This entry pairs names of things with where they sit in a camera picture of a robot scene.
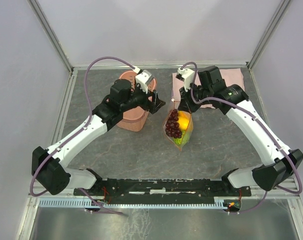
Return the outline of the clear zip top bag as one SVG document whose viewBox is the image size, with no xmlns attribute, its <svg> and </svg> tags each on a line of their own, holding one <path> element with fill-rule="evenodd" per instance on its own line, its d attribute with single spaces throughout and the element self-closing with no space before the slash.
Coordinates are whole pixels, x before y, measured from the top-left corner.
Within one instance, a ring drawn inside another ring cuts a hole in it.
<svg viewBox="0 0 303 240">
<path fill-rule="evenodd" d="M 191 110 L 180 101 L 171 99 L 162 125 L 165 138 L 179 151 L 190 141 L 194 130 Z"/>
</svg>

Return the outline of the green custard apple toy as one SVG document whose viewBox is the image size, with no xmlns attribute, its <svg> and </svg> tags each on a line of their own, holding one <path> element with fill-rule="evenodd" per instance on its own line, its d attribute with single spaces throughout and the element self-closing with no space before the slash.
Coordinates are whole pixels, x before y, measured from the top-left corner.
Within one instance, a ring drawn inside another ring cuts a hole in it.
<svg viewBox="0 0 303 240">
<path fill-rule="evenodd" d="M 182 135 L 180 138 L 174 138 L 173 142 L 180 148 L 182 148 L 191 138 L 191 133 L 182 132 Z"/>
</svg>

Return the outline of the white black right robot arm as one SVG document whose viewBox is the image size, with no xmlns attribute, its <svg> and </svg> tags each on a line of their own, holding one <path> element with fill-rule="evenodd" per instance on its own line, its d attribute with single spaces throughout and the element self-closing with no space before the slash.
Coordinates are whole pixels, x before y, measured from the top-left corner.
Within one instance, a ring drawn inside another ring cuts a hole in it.
<svg viewBox="0 0 303 240">
<path fill-rule="evenodd" d="M 229 171 L 221 182 L 221 191 L 228 196 L 239 188 L 257 185 L 269 192 L 292 175 L 303 160 L 300 149 L 292 149 L 281 141 L 257 113 L 246 92 L 237 84 L 226 85 L 217 66 L 199 72 L 185 65 L 176 78 L 183 82 L 178 109 L 191 113 L 210 104 L 220 110 L 243 132 L 258 153 L 261 165 Z"/>
</svg>

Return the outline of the pink plastic perforated basket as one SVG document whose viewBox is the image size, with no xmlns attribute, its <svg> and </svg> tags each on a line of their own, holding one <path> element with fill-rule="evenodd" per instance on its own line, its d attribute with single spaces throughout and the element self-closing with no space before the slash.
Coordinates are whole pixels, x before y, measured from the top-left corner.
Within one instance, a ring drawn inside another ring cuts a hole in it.
<svg viewBox="0 0 303 240">
<path fill-rule="evenodd" d="M 129 80 L 134 87 L 136 75 L 134 71 L 128 70 L 123 72 L 119 78 Z M 144 127 L 148 115 L 149 112 L 141 107 L 130 109 L 123 113 L 123 119 L 117 123 L 117 126 L 128 131 L 139 132 Z"/>
</svg>

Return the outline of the dark red grape bunch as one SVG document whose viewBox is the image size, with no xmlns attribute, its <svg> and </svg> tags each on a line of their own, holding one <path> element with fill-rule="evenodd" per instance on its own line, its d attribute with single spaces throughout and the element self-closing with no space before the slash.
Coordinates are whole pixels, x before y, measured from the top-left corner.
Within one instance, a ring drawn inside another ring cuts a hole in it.
<svg viewBox="0 0 303 240">
<path fill-rule="evenodd" d="M 182 136 L 182 131 L 178 124 L 178 110 L 174 109 L 169 114 L 169 117 L 165 123 L 165 133 L 170 138 L 180 138 Z"/>
</svg>

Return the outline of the yellow toy mango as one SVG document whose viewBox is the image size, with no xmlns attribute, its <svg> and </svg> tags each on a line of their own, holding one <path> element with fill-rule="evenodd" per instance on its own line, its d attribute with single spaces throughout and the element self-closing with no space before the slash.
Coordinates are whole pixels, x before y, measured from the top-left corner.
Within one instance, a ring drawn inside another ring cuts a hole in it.
<svg viewBox="0 0 303 240">
<path fill-rule="evenodd" d="M 178 111 L 178 121 L 179 129 L 181 131 L 186 131 L 191 122 L 191 115 L 188 112 L 185 111 Z"/>
</svg>

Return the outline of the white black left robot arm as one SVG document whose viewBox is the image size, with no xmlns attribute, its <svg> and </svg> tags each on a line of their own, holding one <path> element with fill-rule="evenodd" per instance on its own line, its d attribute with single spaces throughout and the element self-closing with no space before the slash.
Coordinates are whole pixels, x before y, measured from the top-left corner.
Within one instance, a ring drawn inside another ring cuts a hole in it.
<svg viewBox="0 0 303 240">
<path fill-rule="evenodd" d="M 91 169 L 68 169 L 71 160 L 92 141 L 117 125 L 125 112 L 140 107 L 154 114 L 165 104 L 156 90 L 143 90 L 139 86 L 132 88 L 129 80 L 116 80 L 109 94 L 81 125 L 57 143 L 47 148 L 38 146 L 33 150 L 32 181 L 38 181 L 51 195 L 57 195 L 66 188 L 81 188 L 91 195 L 99 194 L 102 190 L 99 176 Z"/>
</svg>

